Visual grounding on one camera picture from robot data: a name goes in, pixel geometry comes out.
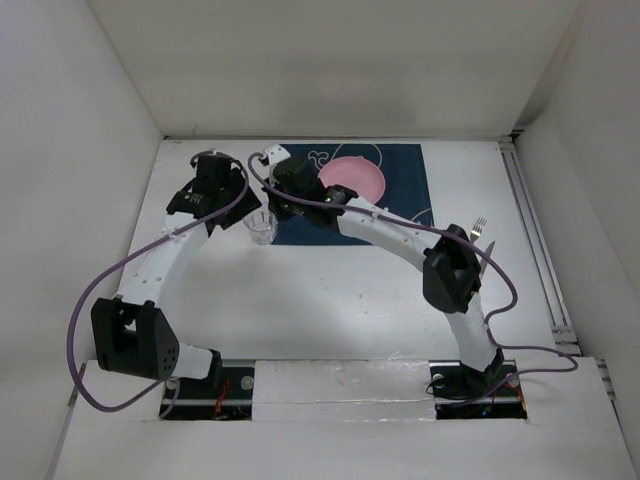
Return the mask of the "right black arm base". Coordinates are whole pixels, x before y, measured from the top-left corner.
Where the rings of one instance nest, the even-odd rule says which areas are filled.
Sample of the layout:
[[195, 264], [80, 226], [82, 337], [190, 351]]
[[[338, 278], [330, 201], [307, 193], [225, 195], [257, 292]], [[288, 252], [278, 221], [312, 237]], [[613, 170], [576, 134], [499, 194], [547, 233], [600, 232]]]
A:
[[519, 379], [495, 388], [517, 372], [506, 360], [478, 372], [458, 361], [429, 363], [431, 378], [425, 391], [434, 398], [437, 420], [520, 419], [528, 417]]

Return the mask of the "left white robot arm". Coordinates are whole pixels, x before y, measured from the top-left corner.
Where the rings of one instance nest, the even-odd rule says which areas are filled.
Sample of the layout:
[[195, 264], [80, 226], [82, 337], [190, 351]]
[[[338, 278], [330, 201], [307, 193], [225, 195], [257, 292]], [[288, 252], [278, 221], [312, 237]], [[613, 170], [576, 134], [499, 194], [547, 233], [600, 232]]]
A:
[[241, 221], [260, 203], [232, 157], [202, 152], [193, 167], [194, 178], [166, 207], [159, 245], [145, 253], [113, 298], [95, 301], [91, 323], [103, 370], [151, 380], [185, 379], [208, 397], [222, 387], [221, 355], [179, 341], [163, 306], [214, 230]]

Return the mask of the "clear plastic cup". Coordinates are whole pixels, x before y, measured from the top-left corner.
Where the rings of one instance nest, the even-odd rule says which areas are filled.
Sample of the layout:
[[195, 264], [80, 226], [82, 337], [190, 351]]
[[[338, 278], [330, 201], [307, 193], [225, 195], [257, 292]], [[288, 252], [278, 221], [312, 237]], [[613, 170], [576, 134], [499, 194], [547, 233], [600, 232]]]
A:
[[276, 216], [266, 208], [255, 210], [243, 219], [245, 227], [254, 243], [260, 246], [274, 242], [278, 231]]

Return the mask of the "dark blue cloth placemat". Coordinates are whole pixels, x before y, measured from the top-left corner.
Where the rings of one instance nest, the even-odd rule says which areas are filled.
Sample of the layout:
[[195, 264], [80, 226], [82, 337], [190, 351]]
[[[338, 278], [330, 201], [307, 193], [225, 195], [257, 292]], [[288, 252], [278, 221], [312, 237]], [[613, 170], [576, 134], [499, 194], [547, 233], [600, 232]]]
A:
[[[305, 158], [316, 170], [331, 160], [363, 157], [376, 165], [385, 177], [386, 188], [376, 203], [405, 219], [433, 224], [431, 199], [422, 148], [418, 144], [298, 143], [285, 149], [294, 158]], [[274, 243], [280, 246], [362, 246], [355, 238], [316, 227], [300, 217], [278, 225]]]

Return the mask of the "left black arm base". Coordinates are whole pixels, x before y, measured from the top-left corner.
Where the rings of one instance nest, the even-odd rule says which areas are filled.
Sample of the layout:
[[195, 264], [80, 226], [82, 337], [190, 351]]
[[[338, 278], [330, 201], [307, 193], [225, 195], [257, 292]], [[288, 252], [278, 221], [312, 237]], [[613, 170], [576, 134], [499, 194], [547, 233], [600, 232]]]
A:
[[181, 379], [177, 400], [163, 420], [250, 420], [255, 366], [253, 360], [224, 360], [218, 386], [204, 380]]

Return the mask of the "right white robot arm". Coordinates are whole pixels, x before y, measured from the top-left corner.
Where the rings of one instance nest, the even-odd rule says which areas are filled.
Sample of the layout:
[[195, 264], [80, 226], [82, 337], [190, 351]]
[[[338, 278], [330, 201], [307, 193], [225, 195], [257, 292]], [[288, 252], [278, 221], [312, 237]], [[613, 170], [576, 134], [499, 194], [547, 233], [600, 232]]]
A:
[[462, 381], [483, 394], [499, 379], [493, 364], [498, 347], [489, 339], [480, 300], [481, 266], [457, 225], [443, 235], [374, 206], [354, 190], [324, 186], [305, 159], [286, 154], [268, 158], [269, 210], [280, 221], [299, 217], [316, 228], [379, 247], [414, 266], [423, 278], [423, 296], [442, 312], [458, 344]]

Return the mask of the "pink plastic plate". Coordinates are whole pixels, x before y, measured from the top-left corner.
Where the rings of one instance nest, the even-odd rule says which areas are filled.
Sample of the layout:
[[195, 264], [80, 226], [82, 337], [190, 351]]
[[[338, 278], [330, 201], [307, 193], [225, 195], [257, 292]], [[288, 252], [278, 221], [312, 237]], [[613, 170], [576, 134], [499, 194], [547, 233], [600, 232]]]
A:
[[345, 156], [329, 161], [318, 177], [325, 187], [344, 186], [370, 203], [378, 203], [386, 190], [381, 169], [361, 156]]

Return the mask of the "silver knife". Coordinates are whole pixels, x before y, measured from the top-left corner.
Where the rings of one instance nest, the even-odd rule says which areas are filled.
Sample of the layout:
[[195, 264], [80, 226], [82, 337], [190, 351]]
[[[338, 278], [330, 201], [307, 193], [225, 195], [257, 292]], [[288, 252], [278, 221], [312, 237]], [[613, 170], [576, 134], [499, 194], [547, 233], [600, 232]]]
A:
[[496, 241], [493, 240], [489, 243], [489, 245], [487, 246], [487, 248], [484, 251], [484, 256], [481, 258], [480, 260], [480, 275], [483, 276], [487, 266], [488, 266], [488, 260], [491, 258], [493, 250], [495, 248], [495, 244]]

